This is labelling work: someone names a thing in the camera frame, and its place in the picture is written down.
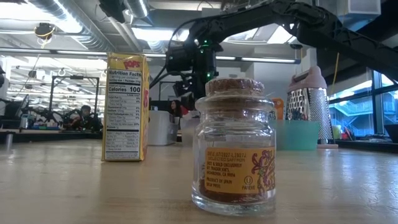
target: metal grater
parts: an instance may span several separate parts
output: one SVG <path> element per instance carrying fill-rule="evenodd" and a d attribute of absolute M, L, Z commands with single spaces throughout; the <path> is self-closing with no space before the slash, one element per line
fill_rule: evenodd
<path fill-rule="evenodd" d="M 326 97 L 326 83 L 319 67 L 293 77 L 286 104 L 286 120 L 318 121 L 319 144 L 334 142 Z"/>

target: glass jar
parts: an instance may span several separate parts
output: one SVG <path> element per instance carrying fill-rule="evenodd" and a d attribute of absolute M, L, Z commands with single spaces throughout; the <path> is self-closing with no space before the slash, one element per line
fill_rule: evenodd
<path fill-rule="evenodd" d="M 193 143 L 193 202 L 222 215 L 269 214 L 275 209 L 275 132 L 264 85 L 214 79 L 196 108 L 201 122 Z"/>

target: black robotic arm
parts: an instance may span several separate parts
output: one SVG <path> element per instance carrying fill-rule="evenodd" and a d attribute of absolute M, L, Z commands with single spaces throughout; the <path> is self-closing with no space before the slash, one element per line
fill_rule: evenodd
<path fill-rule="evenodd" d="M 231 35 L 273 23 L 296 36 L 302 44 L 333 49 L 398 80 L 396 50 L 343 27 L 340 20 L 324 8 L 292 0 L 264 2 L 233 14 L 197 20 L 186 41 L 169 48 L 167 71 L 192 70 L 194 75 L 189 84 L 193 85 L 195 98 L 203 97 L 205 83 L 218 75 L 215 53 L 223 50 L 220 43 Z"/>

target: table surface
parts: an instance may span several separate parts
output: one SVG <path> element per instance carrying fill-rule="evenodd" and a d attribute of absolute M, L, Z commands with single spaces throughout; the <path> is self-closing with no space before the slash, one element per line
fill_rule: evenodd
<path fill-rule="evenodd" d="M 0 149 L 1 223 L 398 223 L 398 158 L 342 149 L 277 152 L 277 205 L 224 217 L 191 202 L 192 150 L 150 147 L 144 162 L 101 162 L 100 140 Z"/>
<path fill-rule="evenodd" d="M 0 132 L 15 132 L 16 134 L 58 134 L 60 130 L 41 130 L 41 129 L 0 129 Z"/>

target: jar label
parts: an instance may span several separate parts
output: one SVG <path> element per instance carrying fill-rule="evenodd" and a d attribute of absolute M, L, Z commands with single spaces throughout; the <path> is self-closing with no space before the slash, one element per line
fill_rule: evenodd
<path fill-rule="evenodd" d="M 275 188 L 275 148 L 208 147 L 205 188 L 231 194 L 264 194 Z"/>

